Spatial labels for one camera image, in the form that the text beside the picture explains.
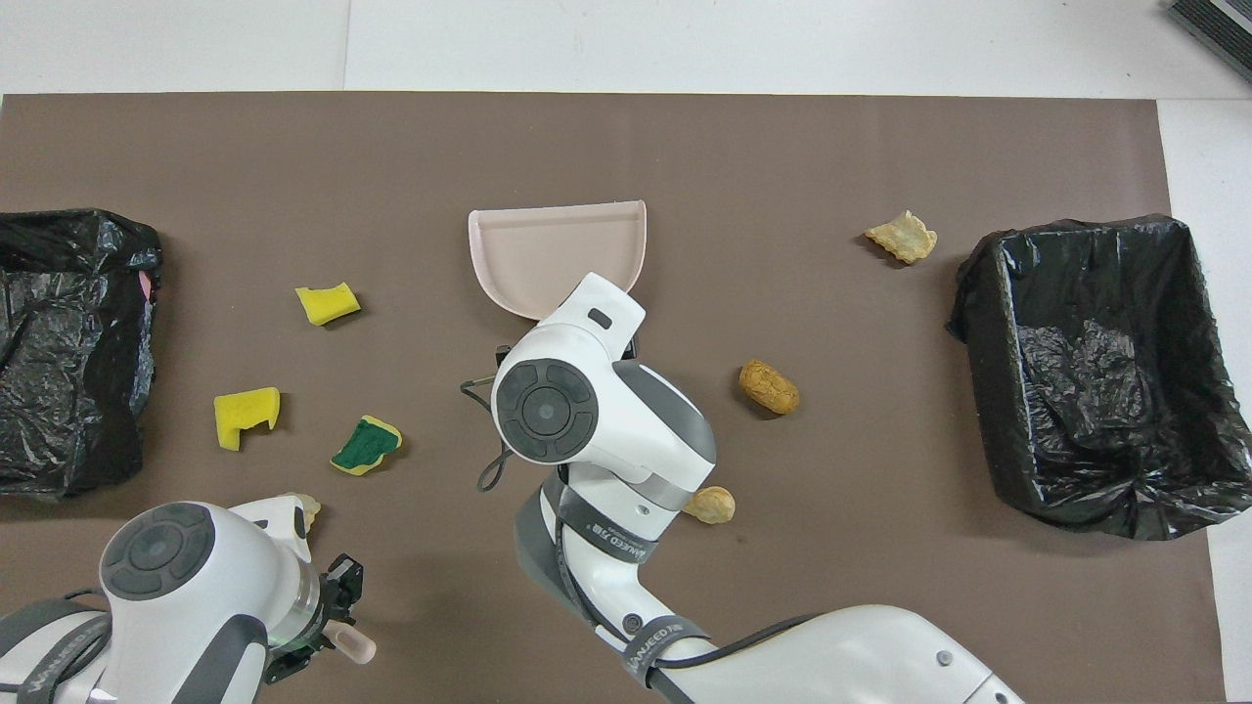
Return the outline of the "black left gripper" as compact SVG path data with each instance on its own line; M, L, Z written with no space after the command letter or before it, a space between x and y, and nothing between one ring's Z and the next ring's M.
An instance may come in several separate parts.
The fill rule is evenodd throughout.
M368 661L368 638L356 629L352 609L363 593L364 569L346 552L327 572L299 561L295 603L268 636L263 684L275 684L303 670L323 649L341 651L357 664Z

